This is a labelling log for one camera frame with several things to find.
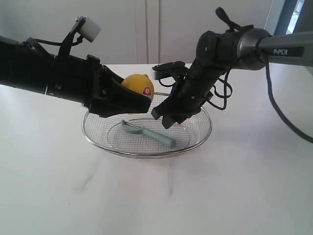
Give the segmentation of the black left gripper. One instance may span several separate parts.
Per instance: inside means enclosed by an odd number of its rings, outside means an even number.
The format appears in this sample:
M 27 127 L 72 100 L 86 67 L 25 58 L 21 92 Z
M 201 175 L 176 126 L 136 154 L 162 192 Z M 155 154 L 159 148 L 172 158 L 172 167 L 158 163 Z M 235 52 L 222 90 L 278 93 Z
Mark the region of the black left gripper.
M 118 114 L 148 112 L 151 100 L 124 86 L 122 77 L 88 55 L 54 58 L 45 65 L 47 95 L 82 103 L 92 114 L 108 118 Z

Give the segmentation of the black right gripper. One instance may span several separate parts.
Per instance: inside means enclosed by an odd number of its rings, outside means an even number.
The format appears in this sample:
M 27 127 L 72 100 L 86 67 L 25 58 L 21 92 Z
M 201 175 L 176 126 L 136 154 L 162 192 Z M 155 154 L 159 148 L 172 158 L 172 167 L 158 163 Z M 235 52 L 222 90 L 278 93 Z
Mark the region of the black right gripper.
M 152 109 L 155 120 L 162 117 L 165 129 L 175 123 L 181 124 L 196 114 L 203 105 L 203 100 L 220 77 L 220 68 L 191 66 L 186 78 L 163 102 Z

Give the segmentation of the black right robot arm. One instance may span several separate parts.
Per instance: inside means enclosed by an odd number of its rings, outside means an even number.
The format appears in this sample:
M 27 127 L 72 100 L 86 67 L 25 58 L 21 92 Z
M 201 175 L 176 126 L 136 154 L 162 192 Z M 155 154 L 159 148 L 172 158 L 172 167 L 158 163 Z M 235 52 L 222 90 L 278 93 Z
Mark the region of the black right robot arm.
M 230 69 L 257 71 L 266 62 L 311 67 L 313 34 L 299 32 L 272 36 L 253 25 L 240 26 L 218 7 L 216 15 L 229 29 L 223 33 L 207 31 L 197 43 L 196 57 L 189 68 L 183 61 L 156 65 L 155 80 L 174 78 L 171 93 L 152 109 L 155 120 L 162 119 L 165 129 L 183 123 L 200 112 L 211 97 L 211 88 Z

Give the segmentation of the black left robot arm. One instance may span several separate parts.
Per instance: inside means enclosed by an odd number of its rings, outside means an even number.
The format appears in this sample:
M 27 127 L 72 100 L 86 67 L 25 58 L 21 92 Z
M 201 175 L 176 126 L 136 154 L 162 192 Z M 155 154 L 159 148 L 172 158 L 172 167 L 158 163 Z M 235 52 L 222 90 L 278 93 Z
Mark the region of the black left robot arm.
M 102 118 L 148 112 L 152 101 L 122 86 L 122 81 L 92 55 L 60 59 L 33 38 L 22 43 L 0 38 L 2 85 L 78 102 Z

